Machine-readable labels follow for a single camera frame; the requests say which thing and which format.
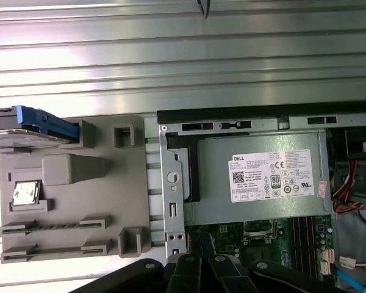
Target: warning sticker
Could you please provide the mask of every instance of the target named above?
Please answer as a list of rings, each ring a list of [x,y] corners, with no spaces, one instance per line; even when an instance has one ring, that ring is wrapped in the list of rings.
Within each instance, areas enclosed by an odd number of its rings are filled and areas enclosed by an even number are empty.
[[[233,203],[315,194],[310,150],[236,154],[229,180]]]

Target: screw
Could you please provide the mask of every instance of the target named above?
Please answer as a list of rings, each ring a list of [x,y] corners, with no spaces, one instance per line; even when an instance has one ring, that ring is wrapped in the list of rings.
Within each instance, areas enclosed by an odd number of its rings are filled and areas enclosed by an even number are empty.
[[[266,263],[264,263],[264,262],[260,262],[260,263],[258,263],[256,266],[257,266],[258,268],[260,268],[260,269],[263,269],[263,270],[265,270],[265,269],[267,269],[267,268],[268,268],[268,264],[266,264]]]
[[[217,261],[217,262],[223,262],[223,261],[225,261],[225,257],[224,256],[216,256],[215,257],[215,261]]]

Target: capacitor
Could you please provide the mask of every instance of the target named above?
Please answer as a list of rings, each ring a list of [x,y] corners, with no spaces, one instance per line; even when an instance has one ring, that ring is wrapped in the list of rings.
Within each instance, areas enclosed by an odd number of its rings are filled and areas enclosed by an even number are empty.
[[[283,253],[281,258],[282,259],[290,258],[290,253]]]
[[[288,258],[285,258],[285,259],[283,259],[283,260],[281,261],[281,264],[282,264],[283,266],[287,266],[288,264],[290,264],[290,260],[289,260]]]

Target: connector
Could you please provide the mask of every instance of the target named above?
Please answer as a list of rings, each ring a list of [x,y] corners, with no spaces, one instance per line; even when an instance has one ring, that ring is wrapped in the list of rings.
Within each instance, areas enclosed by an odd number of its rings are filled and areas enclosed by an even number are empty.
[[[345,258],[344,256],[341,256],[339,258],[339,263],[342,267],[345,267],[347,269],[355,269],[356,266],[356,260],[353,258]]]
[[[333,264],[335,262],[335,251],[333,249],[326,249],[323,251],[323,259],[330,263]]]
[[[331,266],[326,261],[320,261],[320,273],[323,275],[331,274]]]

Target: ribbed metal surface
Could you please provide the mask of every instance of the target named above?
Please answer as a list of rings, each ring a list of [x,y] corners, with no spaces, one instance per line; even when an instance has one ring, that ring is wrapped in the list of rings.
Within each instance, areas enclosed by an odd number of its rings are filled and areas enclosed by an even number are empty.
[[[0,0],[0,107],[75,117],[352,99],[366,99],[366,0],[212,0],[207,20],[196,0]],[[145,125],[161,245],[153,115]],[[162,247],[147,255],[163,256]],[[0,285],[60,280],[67,291],[127,263],[0,265]]]

